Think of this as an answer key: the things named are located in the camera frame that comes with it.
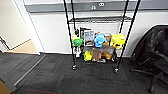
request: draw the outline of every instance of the shelf post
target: shelf post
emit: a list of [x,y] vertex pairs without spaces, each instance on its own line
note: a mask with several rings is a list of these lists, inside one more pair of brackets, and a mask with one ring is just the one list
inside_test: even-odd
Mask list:
[[123,50],[122,50],[122,52],[121,52],[121,56],[120,56],[120,58],[119,58],[119,62],[118,62],[117,68],[116,68],[115,70],[118,70],[118,68],[119,68],[119,65],[120,65],[120,62],[121,62],[121,58],[122,58],[123,53],[124,53],[124,51],[125,51],[125,47],[126,47],[126,44],[127,44],[128,38],[129,38],[129,35],[130,35],[130,33],[131,33],[131,29],[132,29],[132,26],[133,26],[133,23],[134,23],[134,20],[135,20],[135,17],[136,17],[136,14],[137,14],[137,11],[138,11],[140,2],[141,2],[141,0],[138,0],[138,1],[137,1],[136,8],[135,8],[135,11],[134,11],[134,15],[133,15],[133,18],[132,18],[132,21],[131,21],[131,25],[130,25],[129,30],[128,30],[128,33],[127,33],[126,41],[125,41]]
[[71,0],[71,6],[72,6],[72,15],[73,15],[73,22],[74,22],[74,30],[76,30],[73,0]]
[[128,7],[128,2],[129,2],[129,0],[127,0],[126,3],[125,3],[124,14],[123,14],[123,19],[122,19],[122,22],[121,22],[119,33],[121,33],[121,30],[122,30],[122,27],[123,27],[123,23],[124,23],[124,19],[125,19],[125,14],[126,14],[127,7]]
[[68,25],[68,31],[69,31],[69,39],[70,39],[70,43],[71,43],[71,50],[72,50],[72,57],[73,57],[73,69],[76,69],[76,63],[75,63],[75,56],[73,53],[73,44],[72,44],[72,39],[71,39],[71,31],[70,31],[70,25],[69,25],[69,21],[68,21],[68,12],[67,12],[67,6],[66,6],[66,1],[64,1],[64,8],[65,8],[65,14],[66,14],[66,20],[67,20],[67,25]]

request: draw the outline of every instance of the plush toy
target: plush toy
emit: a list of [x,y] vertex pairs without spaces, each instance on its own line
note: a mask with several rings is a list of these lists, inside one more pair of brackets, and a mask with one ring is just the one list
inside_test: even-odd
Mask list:
[[111,43],[110,46],[113,46],[116,49],[120,49],[122,45],[125,44],[125,37],[123,34],[112,34],[111,35]]
[[95,37],[96,38],[94,39],[94,42],[96,47],[102,47],[102,43],[107,42],[106,38],[104,37],[104,34],[97,34],[95,35]]
[[92,60],[92,55],[90,54],[89,51],[86,51],[86,52],[85,52],[85,54],[84,54],[84,60],[85,60],[85,61]]

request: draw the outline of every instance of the metal shelf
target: metal shelf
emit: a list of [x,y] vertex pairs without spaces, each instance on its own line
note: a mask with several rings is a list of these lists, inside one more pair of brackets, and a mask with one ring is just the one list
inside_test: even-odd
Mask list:
[[[86,17],[75,18],[75,23],[114,23],[122,22],[123,16],[109,16],[109,17]],[[124,22],[130,22],[132,18],[125,16]],[[73,18],[69,20],[70,24],[73,24]]]

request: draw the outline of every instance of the yellow plush toy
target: yellow plush toy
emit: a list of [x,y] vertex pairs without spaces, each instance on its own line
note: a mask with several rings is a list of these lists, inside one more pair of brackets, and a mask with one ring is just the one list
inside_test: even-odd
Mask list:
[[111,43],[110,46],[113,46],[116,49],[120,49],[122,45],[125,44],[125,37],[123,34],[111,34]]

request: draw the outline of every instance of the stuffed toy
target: stuffed toy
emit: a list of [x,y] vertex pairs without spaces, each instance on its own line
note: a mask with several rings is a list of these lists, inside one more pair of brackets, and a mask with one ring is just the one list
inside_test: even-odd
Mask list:
[[107,42],[106,38],[104,37],[104,34],[97,34],[95,35],[95,37],[96,38],[94,39],[94,42],[96,47],[102,47],[102,43]]
[[120,49],[122,45],[125,44],[125,37],[123,34],[111,34],[111,43],[110,46],[113,46],[116,49]]

